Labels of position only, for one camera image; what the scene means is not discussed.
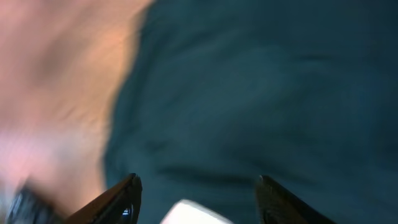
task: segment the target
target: wooden floor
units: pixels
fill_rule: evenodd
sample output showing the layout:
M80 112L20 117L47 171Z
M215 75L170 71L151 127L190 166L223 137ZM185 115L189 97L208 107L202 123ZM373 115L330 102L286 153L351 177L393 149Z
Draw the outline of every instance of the wooden floor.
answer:
M0 0L0 188L30 178L73 212L101 155L148 0Z

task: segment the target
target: dark clothing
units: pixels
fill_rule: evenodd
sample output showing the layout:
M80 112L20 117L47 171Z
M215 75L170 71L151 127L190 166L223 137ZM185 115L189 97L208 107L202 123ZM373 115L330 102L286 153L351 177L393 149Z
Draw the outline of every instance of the dark clothing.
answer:
M398 1L159 0L121 88L108 186L258 223L269 175L337 223L398 223Z

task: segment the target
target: wrinkled fabric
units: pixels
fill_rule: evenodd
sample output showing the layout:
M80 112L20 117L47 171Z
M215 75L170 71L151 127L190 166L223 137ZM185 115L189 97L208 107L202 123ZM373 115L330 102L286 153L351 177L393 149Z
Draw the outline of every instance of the wrinkled fabric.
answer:
M158 0L121 88L109 187L258 223L269 175L337 223L398 223L398 3Z

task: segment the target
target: white object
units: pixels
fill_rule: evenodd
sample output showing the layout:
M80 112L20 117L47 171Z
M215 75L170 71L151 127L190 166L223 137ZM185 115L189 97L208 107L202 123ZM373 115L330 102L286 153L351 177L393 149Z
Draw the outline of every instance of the white object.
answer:
M189 200L181 200L160 224L233 224L221 215Z

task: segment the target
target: dark teal fabric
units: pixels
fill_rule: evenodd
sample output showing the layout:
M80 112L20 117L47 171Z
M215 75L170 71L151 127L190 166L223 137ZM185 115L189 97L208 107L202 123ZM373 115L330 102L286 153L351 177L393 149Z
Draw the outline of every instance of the dark teal fabric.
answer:
M258 223L269 175L338 223L398 223L393 0L159 0L121 88L108 186L142 177L140 224L182 198Z

